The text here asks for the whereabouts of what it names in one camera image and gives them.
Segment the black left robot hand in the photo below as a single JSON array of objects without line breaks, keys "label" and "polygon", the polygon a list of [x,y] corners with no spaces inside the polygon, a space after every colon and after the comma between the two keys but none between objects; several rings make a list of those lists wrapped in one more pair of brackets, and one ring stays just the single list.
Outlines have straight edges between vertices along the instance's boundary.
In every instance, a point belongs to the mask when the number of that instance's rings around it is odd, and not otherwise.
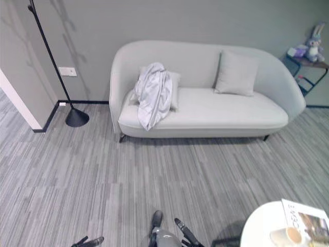
[{"label": "black left robot hand", "polygon": [[80,241],[71,245],[71,247],[93,247],[93,246],[98,246],[98,245],[102,244],[102,242],[104,241],[103,236],[90,240],[90,241],[87,241],[87,239],[88,239],[88,236],[85,236]]}]

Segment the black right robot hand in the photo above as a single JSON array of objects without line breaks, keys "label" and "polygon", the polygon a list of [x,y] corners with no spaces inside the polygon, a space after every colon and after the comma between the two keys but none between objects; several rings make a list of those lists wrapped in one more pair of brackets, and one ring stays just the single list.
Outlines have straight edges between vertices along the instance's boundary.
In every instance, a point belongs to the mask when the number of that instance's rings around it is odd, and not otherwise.
[{"label": "black right robot hand", "polygon": [[203,246],[191,230],[178,218],[174,219],[175,224],[183,233],[184,238],[181,240],[182,246],[189,246],[189,247],[198,247]]}]

